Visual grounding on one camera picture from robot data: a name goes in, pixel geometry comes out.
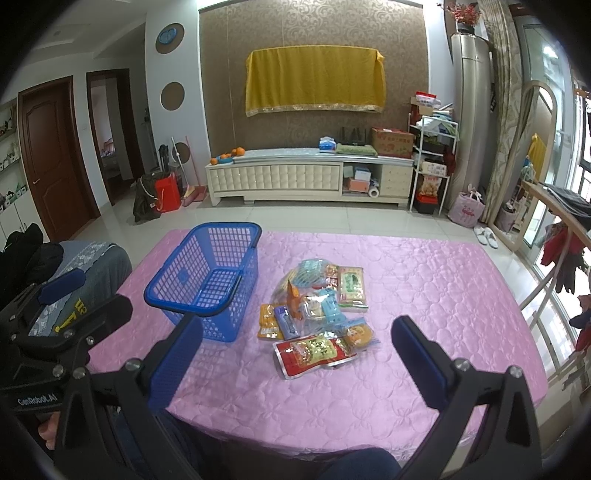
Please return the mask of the person left hand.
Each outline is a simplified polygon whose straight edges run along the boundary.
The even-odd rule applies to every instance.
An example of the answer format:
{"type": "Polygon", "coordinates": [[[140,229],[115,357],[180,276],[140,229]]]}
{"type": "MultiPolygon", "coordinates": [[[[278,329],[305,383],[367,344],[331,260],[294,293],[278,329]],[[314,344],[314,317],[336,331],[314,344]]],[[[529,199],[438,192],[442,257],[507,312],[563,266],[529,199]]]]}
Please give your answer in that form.
{"type": "Polygon", "coordinates": [[[60,413],[53,412],[48,420],[38,428],[39,436],[45,442],[45,447],[50,451],[55,449],[59,419],[60,413]]]}

